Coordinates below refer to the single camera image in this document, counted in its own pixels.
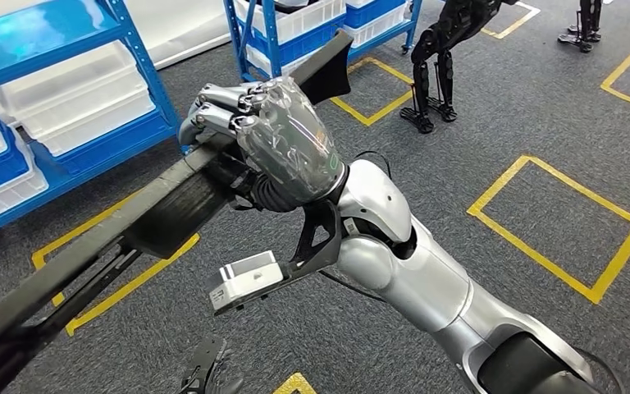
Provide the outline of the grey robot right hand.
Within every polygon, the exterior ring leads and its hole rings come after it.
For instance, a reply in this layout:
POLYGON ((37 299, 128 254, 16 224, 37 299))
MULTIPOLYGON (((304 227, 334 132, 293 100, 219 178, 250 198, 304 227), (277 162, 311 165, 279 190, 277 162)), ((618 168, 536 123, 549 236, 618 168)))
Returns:
POLYGON ((313 105, 290 77, 221 87, 207 83, 177 138, 201 144, 214 130, 231 137, 261 169, 251 195, 259 208, 289 212, 326 198, 347 167, 313 105))

